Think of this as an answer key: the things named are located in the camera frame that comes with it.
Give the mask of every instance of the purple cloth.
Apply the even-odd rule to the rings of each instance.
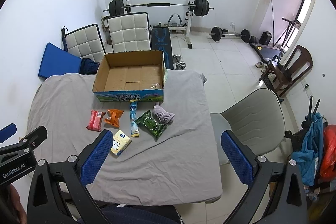
[[[162,123],[169,123],[174,120],[175,114],[166,112],[158,102],[155,103],[155,106],[153,108],[153,115],[156,115],[157,118]]]

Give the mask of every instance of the open cardboard box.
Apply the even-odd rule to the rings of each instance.
[[[101,102],[163,102],[165,66],[162,51],[104,55],[93,84]]]

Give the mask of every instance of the sneaker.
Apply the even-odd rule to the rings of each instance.
[[[255,66],[260,69],[260,68],[263,68],[265,66],[265,64],[263,62],[259,61],[258,63],[256,63]]]

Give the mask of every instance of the wooden chair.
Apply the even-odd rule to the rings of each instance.
[[[288,68],[288,72],[290,76],[294,75],[296,72],[298,72],[307,62],[309,63],[308,68],[306,68],[302,73],[300,73],[295,79],[288,79],[278,68],[277,63],[274,61],[270,61],[268,64],[268,67],[266,71],[262,74],[262,76],[259,78],[259,80],[262,80],[265,76],[269,75],[270,73],[275,74],[275,78],[273,79],[273,82],[276,81],[276,79],[279,80],[279,85],[275,88],[275,93],[282,91],[279,97],[282,97],[284,93],[292,86],[294,85],[301,77],[303,77],[312,67],[313,67],[313,60],[311,58],[311,55],[309,51],[302,47],[301,45],[297,45],[291,54],[290,58],[285,64],[285,67],[288,67],[289,63],[292,61],[295,53],[297,51],[300,51],[301,54],[298,57],[297,60]]]

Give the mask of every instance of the black speaker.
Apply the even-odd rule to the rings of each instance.
[[[260,37],[259,44],[268,45],[272,39],[272,34],[270,32],[263,32],[262,36]]]

